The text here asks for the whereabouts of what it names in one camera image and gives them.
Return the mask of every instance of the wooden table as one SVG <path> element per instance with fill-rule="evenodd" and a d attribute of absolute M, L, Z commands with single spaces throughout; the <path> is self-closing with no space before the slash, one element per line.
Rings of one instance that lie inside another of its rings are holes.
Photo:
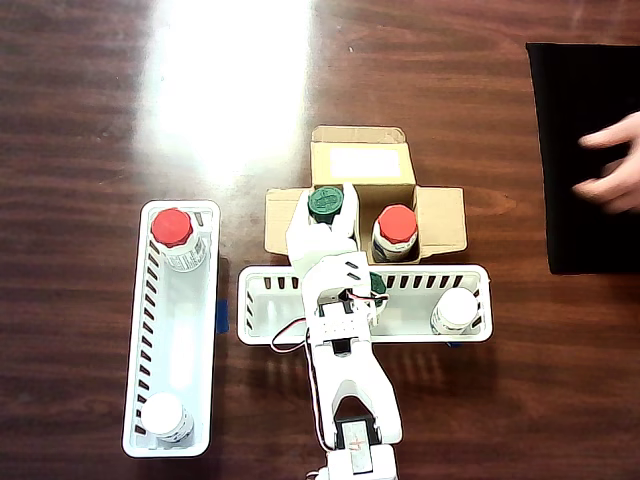
<path fill-rule="evenodd" d="M 640 2 L 5 0 L 0 477 L 302 479 L 324 465 L 302 354 L 216 340 L 212 444 L 121 441 L 142 205 L 222 210 L 221 294 L 283 264 L 264 193 L 310 184 L 318 124 L 393 125 L 422 185 L 462 186 L 495 334 L 380 346 L 401 478 L 637 479 L 640 278 L 553 277 L 526 41 L 638 43 Z"/>

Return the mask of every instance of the black fabric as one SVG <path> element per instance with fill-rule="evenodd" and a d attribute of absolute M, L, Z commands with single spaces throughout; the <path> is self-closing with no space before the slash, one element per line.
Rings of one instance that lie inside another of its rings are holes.
<path fill-rule="evenodd" d="M 538 114 L 552 273 L 640 272 L 640 215 L 609 215 L 571 187 L 601 176 L 627 145 L 578 139 L 640 110 L 640 47 L 527 44 Z"/>

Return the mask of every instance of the green bottle cap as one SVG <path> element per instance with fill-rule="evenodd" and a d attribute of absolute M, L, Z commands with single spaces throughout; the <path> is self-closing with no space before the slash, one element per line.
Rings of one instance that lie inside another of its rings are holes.
<path fill-rule="evenodd" d="M 336 187 L 320 187 L 309 196 L 309 215 L 318 223 L 333 223 L 340 213 L 344 195 Z"/>
<path fill-rule="evenodd" d="M 382 279 L 382 275 L 369 272 L 369 277 L 371 277 L 371 291 L 377 293 L 378 295 L 382 295 L 383 293 L 387 293 L 387 286 Z M 376 307 L 382 305 L 382 300 L 376 300 Z"/>

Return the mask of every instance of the robotic arm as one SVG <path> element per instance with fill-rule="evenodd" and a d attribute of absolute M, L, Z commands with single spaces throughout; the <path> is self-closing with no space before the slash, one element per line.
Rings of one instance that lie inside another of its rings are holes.
<path fill-rule="evenodd" d="M 353 238 L 358 197 L 350 183 L 343 193 L 331 225 L 310 218 L 309 193 L 303 193 L 287 231 L 289 258 L 301 279 L 316 429 L 327 451 L 327 467 L 318 478 L 395 480 L 392 445 L 402 439 L 400 413 L 371 345 L 377 312 L 366 253 Z M 357 397 L 371 415 L 336 421 L 348 396 Z"/>

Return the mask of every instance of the human hand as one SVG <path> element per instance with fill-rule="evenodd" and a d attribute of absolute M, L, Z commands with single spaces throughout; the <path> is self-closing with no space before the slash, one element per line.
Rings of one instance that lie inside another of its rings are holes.
<path fill-rule="evenodd" d="M 585 148 L 631 143 L 626 158 L 608 164 L 602 171 L 602 178 L 579 183 L 573 190 L 586 200 L 602 204 L 609 213 L 640 212 L 640 112 L 586 135 L 579 142 Z"/>

